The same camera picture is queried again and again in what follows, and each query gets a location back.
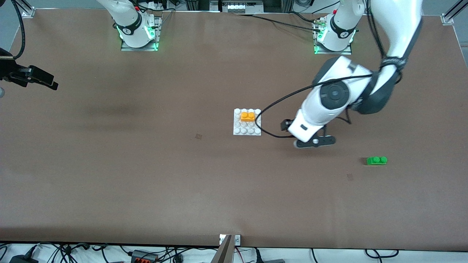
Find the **power adapter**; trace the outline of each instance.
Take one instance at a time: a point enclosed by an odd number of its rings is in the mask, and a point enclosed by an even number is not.
[[[39,263],[39,261],[32,258],[32,252],[36,246],[33,246],[26,255],[16,255],[10,259],[10,263]]]
[[[39,263],[39,261],[27,258],[25,255],[16,255],[10,259],[10,263]]]

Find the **gray floor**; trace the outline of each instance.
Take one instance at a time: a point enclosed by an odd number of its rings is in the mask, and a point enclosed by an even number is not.
[[[335,0],[316,0],[314,7],[323,7]],[[29,0],[37,8],[102,8],[96,0]],[[440,15],[446,12],[456,0],[424,0],[423,12],[425,15]],[[455,30],[468,65],[468,8],[460,13],[454,20]],[[12,3],[7,0],[0,8],[0,47],[9,50],[19,23]]]

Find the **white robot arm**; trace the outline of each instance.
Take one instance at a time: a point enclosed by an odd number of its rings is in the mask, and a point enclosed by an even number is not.
[[[338,18],[339,14],[343,14],[340,9],[344,7],[346,12],[352,12],[352,19],[348,20],[349,23],[344,29],[336,28],[336,25],[328,27],[328,39],[332,39],[335,35],[336,43],[345,44],[346,47],[349,40],[342,41],[337,36],[343,30],[354,30],[358,22],[355,13],[356,10],[361,10],[360,4],[363,4],[362,0],[342,0],[335,14],[336,18],[333,19],[333,14],[327,16],[327,21],[335,20],[338,24],[339,19],[340,26],[344,26],[342,22],[346,16]],[[288,131],[298,139],[295,142],[296,147],[320,146],[322,140],[316,133],[347,107],[361,114],[372,114],[385,106],[419,35],[422,26],[421,6],[422,0],[370,0],[373,16],[390,41],[390,48],[386,57],[382,59],[380,70],[372,72],[343,56],[326,61],[313,84],[350,76],[371,76],[337,81],[313,88],[298,110],[296,118],[292,123],[288,123]]]
[[[154,15],[138,12],[129,0],[97,1],[109,11],[120,37],[130,47],[143,47],[155,38]]]

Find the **metal bracket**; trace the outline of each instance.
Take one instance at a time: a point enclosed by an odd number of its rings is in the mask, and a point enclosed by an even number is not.
[[[453,18],[468,6],[468,0],[459,0],[440,17],[444,26],[452,25]]]
[[[219,244],[221,245],[225,239],[227,235],[226,234],[220,234],[219,235]],[[241,235],[235,235],[234,237],[234,245],[236,247],[240,247],[241,246]]]
[[[149,33],[154,34],[155,38],[153,38],[148,44],[139,47],[133,48],[127,45],[123,40],[120,46],[120,51],[158,51],[159,48],[159,38],[161,37],[161,25],[162,25],[162,18],[160,16],[154,17],[154,29],[151,30]]]
[[[33,18],[36,13],[36,8],[30,5],[26,0],[16,0],[18,7],[21,9],[21,16],[23,18]]]
[[[451,26],[451,25],[453,25],[453,19],[450,19],[450,20],[447,21],[447,20],[446,20],[445,14],[442,14],[442,15],[440,16],[440,20],[442,21],[442,25],[444,25],[444,26]]]

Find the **mounting plate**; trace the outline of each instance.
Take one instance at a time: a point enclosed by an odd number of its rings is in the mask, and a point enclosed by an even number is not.
[[[222,242],[224,241],[224,238],[226,237],[225,234],[220,234],[219,235],[219,244],[221,245]],[[240,247],[241,246],[241,235],[235,235],[234,236],[234,245],[236,247]]]

